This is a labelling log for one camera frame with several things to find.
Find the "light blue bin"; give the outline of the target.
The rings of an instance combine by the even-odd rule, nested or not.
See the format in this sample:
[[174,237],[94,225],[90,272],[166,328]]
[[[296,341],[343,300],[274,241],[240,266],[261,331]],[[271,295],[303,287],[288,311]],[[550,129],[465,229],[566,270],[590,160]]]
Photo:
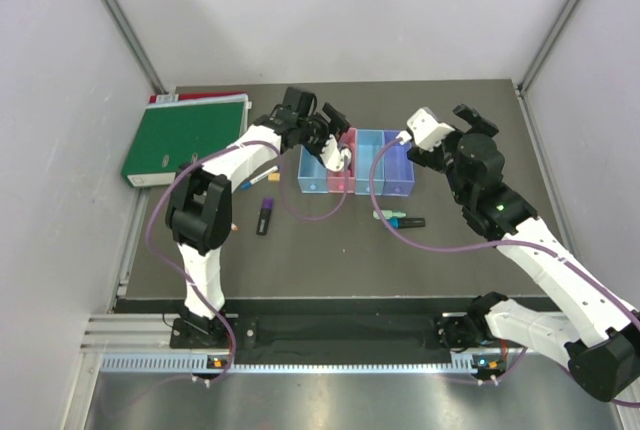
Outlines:
[[356,131],[356,169],[355,169],[355,194],[369,195],[374,191],[375,195],[381,195],[385,171],[383,159],[380,159],[374,174],[373,186],[369,185],[369,176],[375,157],[384,147],[384,132],[382,130],[358,129]]
[[306,148],[300,152],[297,180],[304,194],[328,192],[328,170]]

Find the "pink drawer bin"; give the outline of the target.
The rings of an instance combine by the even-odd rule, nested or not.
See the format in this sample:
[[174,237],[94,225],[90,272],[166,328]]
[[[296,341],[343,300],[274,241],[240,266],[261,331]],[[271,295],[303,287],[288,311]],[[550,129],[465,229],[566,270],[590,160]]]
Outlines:
[[346,172],[329,172],[327,176],[328,191],[330,193],[355,192],[356,158],[357,158],[357,130],[350,128],[342,135],[338,142],[340,148],[347,147],[351,151],[350,163]]

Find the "purple drawer bin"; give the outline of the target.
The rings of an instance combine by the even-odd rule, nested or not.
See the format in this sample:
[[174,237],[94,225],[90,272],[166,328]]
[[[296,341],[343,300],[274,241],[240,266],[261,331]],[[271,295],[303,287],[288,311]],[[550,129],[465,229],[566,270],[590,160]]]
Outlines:
[[383,156],[385,181],[382,195],[408,197],[415,185],[413,163],[407,158],[408,146],[396,143]]

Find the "green highlighter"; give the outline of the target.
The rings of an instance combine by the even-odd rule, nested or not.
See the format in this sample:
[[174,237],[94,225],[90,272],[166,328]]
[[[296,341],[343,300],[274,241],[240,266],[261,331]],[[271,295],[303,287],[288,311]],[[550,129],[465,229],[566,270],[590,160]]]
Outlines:
[[373,211],[373,217],[377,220],[400,219],[400,218],[405,218],[406,216],[407,214],[405,212],[398,211],[398,210],[380,210],[380,211],[374,210]]

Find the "purple black highlighter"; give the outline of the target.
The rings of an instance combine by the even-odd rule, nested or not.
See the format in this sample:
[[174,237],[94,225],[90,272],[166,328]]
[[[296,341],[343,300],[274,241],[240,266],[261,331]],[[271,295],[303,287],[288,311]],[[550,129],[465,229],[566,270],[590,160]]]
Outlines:
[[265,236],[268,232],[273,204],[274,200],[272,197],[265,197],[262,201],[256,227],[256,234],[259,236]]

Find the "white blue pen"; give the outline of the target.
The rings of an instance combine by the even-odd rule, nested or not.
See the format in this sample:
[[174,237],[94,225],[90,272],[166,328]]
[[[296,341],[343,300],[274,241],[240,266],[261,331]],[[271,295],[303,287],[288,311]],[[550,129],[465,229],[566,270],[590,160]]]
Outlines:
[[270,175],[277,173],[279,171],[279,167],[277,165],[272,166],[271,168],[263,171],[262,173],[258,174],[257,176],[247,180],[246,182],[244,182],[240,188],[242,190],[246,190],[248,188],[250,188],[251,186],[255,185],[256,183],[268,178]]

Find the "blue black marker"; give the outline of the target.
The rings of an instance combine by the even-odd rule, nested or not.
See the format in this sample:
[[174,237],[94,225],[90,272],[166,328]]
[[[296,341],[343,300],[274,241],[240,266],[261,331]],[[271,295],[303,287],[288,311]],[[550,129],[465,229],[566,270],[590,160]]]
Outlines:
[[424,228],[426,226],[425,219],[421,217],[392,217],[388,219],[388,222],[394,229]]

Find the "green ring binder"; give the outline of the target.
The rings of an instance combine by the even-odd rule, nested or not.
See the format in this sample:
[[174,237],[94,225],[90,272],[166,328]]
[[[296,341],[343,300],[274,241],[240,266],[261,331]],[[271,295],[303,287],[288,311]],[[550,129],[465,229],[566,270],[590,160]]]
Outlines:
[[121,168],[132,187],[167,186],[182,164],[226,148],[247,129],[242,95],[147,107]]

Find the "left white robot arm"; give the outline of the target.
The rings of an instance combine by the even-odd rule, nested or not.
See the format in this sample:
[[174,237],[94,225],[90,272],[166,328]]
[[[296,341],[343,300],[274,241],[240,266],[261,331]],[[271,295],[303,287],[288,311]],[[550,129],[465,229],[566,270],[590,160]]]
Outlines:
[[296,146],[323,167],[343,171],[351,151],[342,136],[347,118],[331,104],[317,104],[314,93],[288,87],[281,103],[258,117],[220,155],[182,166],[171,186],[165,222],[182,258],[187,294],[173,326],[174,348],[233,345],[222,313],[221,249],[231,232],[232,196],[262,165]]

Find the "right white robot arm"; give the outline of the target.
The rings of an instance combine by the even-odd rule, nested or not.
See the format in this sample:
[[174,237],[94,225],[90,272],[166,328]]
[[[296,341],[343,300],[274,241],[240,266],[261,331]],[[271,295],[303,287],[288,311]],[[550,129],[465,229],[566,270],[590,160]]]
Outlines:
[[639,312],[597,280],[551,232],[538,211],[504,181],[498,128],[475,109],[454,113],[466,131],[423,107],[401,140],[410,161],[443,174],[467,225],[516,264],[558,307],[557,317],[498,293],[477,298],[466,330],[476,344],[510,340],[549,358],[580,388],[612,402],[639,378]]

